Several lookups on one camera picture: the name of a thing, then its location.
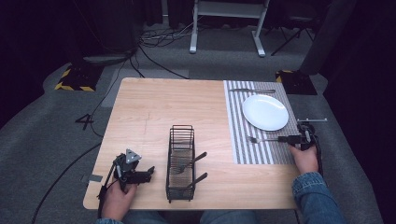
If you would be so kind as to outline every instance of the wooden table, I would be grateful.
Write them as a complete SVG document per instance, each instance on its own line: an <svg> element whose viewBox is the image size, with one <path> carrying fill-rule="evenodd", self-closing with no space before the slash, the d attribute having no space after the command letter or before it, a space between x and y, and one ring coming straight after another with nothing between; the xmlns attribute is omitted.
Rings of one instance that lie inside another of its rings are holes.
<svg viewBox="0 0 396 224"><path fill-rule="evenodd" d="M196 186L194 199L166 199L165 180L169 131L172 125L192 125L196 155L207 156L196 165L197 176L208 177ZM141 184L132 209L294 209L291 182L295 165L233 163L229 121L222 81L125 78L107 125L84 206L97 209L97 195L112 162L126 148L142 159L137 171L155 166L151 182Z"/></svg>

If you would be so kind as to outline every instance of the knife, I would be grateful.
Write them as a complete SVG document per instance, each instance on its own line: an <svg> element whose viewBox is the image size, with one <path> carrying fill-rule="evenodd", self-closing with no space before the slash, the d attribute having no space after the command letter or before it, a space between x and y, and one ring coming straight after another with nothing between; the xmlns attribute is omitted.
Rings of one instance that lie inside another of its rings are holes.
<svg viewBox="0 0 396 224"><path fill-rule="evenodd" d="M251 90L247 88L242 89L230 89L230 91L247 91L247 92L260 92L260 93L274 93L275 90Z"/></svg>

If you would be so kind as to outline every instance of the black handle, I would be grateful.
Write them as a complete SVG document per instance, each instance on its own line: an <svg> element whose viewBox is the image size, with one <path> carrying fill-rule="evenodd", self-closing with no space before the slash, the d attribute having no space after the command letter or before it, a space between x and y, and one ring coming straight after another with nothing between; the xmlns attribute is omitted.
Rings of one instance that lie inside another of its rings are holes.
<svg viewBox="0 0 396 224"><path fill-rule="evenodd" d="M201 155L199 155L199 156L195 157L194 159L192 159L192 161L190 161L190 162L187 163L187 164L193 164L193 163L195 163L196 161L200 160L201 158L205 157L206 155L207 155L207 152L204 152L204 153L202 153Z"/></svg>
<svg viewBox="0 0 396 224"><path fill-rule="evenodd" d="M201 180L205 179L206 177L207 177L207 173L204 173L203 175L201 175L200 177L198 177L198 178L196 178L194 181L192 181L192 182L186 187L186 189L189 188L189 187L191 187L191 186L193 186L193 185L195 185L195 184L197 184L198 182L200 182Z"/></svg>

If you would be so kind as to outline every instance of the person's left hand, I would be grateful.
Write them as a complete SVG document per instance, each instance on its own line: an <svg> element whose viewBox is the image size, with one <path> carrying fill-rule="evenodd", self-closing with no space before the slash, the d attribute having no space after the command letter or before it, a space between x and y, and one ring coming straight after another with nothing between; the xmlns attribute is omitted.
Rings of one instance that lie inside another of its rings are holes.
<svg viewBox="0 0 396 224"><path fill-rule="evenodd" d="M127 185L124 191L121 190L119 182L112 184L108 188L105 196L105 202L102 208L102 218L111 218L117 221L122 221L131 206L136 190L136 184Z"/></svg>

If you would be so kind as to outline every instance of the utensil holder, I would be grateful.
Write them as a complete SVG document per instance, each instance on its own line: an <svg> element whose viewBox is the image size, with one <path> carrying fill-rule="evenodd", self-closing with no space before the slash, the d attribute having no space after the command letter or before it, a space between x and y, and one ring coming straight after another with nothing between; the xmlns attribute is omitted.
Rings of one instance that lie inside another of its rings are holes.
<svg viewBox="0 0 396 224"><path fill-rule="evenodd" d="M166 174L166 197L172 200L192 200L195 185L187 186L195 180L194 129L191 125L173 125L170 129L168 164ZM175 173L180 166L186 166L184 172Z"/></svg>

